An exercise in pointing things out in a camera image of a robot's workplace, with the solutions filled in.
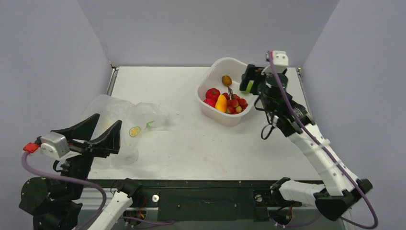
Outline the red fake apple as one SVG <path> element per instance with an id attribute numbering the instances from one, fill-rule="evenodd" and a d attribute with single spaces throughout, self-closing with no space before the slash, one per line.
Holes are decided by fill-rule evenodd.
<path id="1" fill-rule="evenodd" d="M 209 105 L 209 106 L 215 108 L 216 100 L 207 98 L 207 99 L 205 99 L 203 102 L 206 103 L 207 105 Z"/>

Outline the clear plastic bag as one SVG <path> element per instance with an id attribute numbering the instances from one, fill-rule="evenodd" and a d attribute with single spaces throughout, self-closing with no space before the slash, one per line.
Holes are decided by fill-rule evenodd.
<path id="1" fill-rule="evenodd" d="M 105 160 L 95 160 L 95 168 L 120 168 L 134 164 L 138 160 L 137 144 L 146 132 L 164 127 L 169 113 L 155 103 L 133 104 L 105 94 L 95 97 L 80 115 L 79 121 L 100 114 L 92 139 L 99 137 L 117 120 L 122 121 L 120 150 Z"/>

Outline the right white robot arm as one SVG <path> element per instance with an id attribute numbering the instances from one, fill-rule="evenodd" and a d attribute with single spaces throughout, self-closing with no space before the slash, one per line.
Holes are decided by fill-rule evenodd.
<path id="1" fill-rule="evenodd" d="M 270 198 L 277 205 L 289 201 L 312 205 L 325 218 L 336 221 L 372 189 L 368 179 L 360 179 L 352 173 L 335 154 L 307 111 L 306 107 L 293 100 L 286 91 L 286 71 L 278 73 L 278 86 L 272 72 L 249 64 L 242 74 L 240 90 L 248 88 L 257 96 L 266 113 L 268 124 L 279 129 L 295 144 L 322 180 L 322 184 L 308 184 L 283 177 L 271 186 Z"/>

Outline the orange fake mango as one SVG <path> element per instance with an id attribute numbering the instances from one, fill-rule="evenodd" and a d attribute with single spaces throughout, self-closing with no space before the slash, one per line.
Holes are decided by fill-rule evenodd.
<path id="1" fill-rule="evenodd" d="M 220 95 L 218 97 L 218 100 L 216 101 L 215 109 L 222 112 L 226 113 L 227 110 L 227 98 L 224 95 Z"/>

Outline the red fake grape bunch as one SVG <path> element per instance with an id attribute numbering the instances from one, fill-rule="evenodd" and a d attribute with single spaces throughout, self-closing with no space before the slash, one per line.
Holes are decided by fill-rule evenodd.
<path id="1" fill-rule="evenodd" d="M 226 114 L 237 115 L 244 112 L 248 107 L 246 99 L 238 94 L 230 95 L 228 92 L 224 92 L 222 95 L 226 98 Z"/>

